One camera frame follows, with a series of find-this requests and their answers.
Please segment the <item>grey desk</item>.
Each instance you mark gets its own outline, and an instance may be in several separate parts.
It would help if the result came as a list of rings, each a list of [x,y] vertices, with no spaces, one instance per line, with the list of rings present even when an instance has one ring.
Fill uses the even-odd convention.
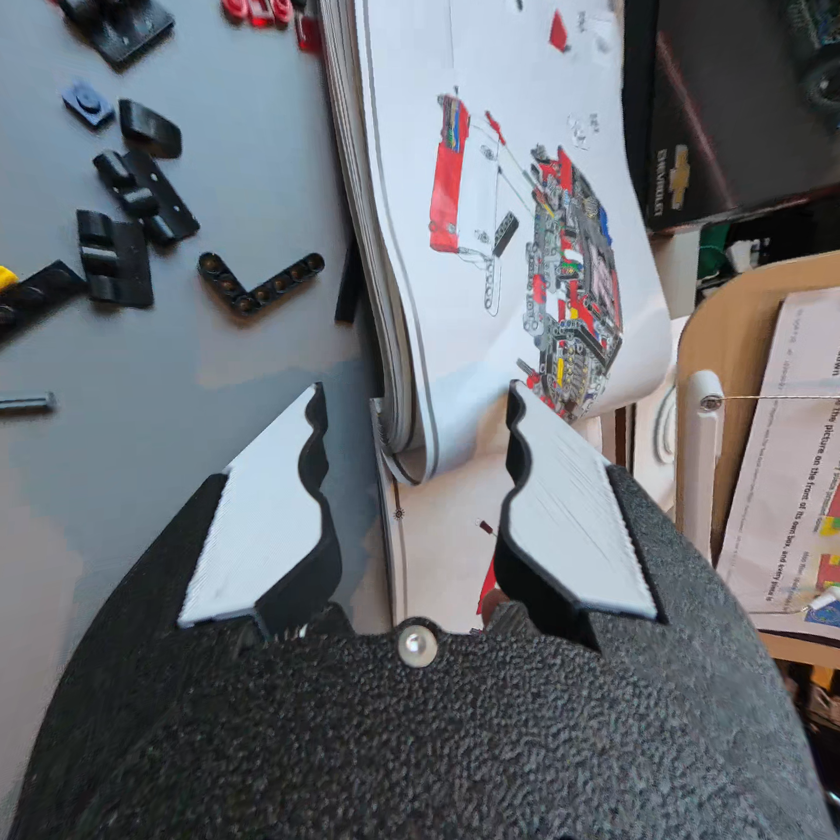
[[[334,299],[334,308],[338,296]],[[343,562],[335,593],[359,633],[390,627],[368,399],[378,395],[364,311],[353,355],[327,369],[329,499]],[[244,411],[221,391],[198,404],[149,405],[99,423],[91,411],[2,420],[2,837],[56,683],[91,620],[132,564],[208,475],[304,390],[285,376],[251,383]],[[138,408],[131,401],[129,408]]]

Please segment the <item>toy car set box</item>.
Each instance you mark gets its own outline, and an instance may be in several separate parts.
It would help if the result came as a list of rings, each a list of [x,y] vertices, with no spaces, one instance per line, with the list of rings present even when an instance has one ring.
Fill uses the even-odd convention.
[[[838,1],[625,1],[627,161],[671,233],[838,194]]]

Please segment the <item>printed instruction sheet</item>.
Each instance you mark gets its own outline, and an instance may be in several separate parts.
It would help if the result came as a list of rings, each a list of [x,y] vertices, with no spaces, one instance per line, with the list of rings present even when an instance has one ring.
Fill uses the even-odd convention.
[[[717,572],[757,629],[838,641],[839,289],[775,322]]]

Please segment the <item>pile of loose brick pieces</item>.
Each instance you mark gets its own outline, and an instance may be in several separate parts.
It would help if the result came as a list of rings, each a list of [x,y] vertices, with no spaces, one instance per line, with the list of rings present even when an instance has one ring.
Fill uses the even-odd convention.
[[[2,389],[55,391],[100,424],[221,391],[245,410],[253,382],[302,388],[353,355],[333,326],[349,242],[322,59],[294,24],[232,23],[220,2],[163,2],[175,18],[122,71],[106,67],[52,2],[2,2],[2,263],[83,270],[77,213],[139,223],[103,177],[148,161],[198,229],[148,245],[154,302],[74,302],[2,342]],[[131,401],[138,408],[130,408]]]

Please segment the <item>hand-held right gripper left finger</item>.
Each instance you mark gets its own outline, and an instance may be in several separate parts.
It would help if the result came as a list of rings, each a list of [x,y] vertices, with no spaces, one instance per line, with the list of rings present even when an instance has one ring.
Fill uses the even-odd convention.
[[[315,382],[227,465],[178,627],[246,617],[266,639],[294,637],[327,606],[342,576],[328,428]]]

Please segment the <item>wooden document stand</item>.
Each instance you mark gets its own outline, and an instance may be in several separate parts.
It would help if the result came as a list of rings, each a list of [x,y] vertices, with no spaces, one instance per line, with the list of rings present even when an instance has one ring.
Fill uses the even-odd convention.
[[[781,303],[790,294],[838,287],[838,251],[783,261],[746,272],[730,281],[689,317],[679,340],[677,394],[677,529],[701,553],[716,560],[722,545],[755,404],[770,354]],[[690,395],[692,375],[710,371],[720,381],[718,456],[711,466],[695,467],[697,448],[689,430],[698,400]]]

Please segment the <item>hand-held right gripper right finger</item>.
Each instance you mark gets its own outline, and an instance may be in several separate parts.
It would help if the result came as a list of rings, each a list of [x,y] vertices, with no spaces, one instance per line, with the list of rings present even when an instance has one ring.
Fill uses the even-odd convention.
[[[524,381],[507,394],[493,561],[500,588],[546,635],[598,650],[592,615],[658,621],[658,604],[610,481],[610,463]]]

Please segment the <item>instruction booklet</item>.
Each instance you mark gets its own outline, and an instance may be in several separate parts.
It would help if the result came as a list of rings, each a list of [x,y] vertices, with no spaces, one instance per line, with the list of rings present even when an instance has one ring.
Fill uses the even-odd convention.
[[[380,344],[394,624],[480,625],[510,381],[599,447],[670,319],[627,162],[624,2],[320,2]]]

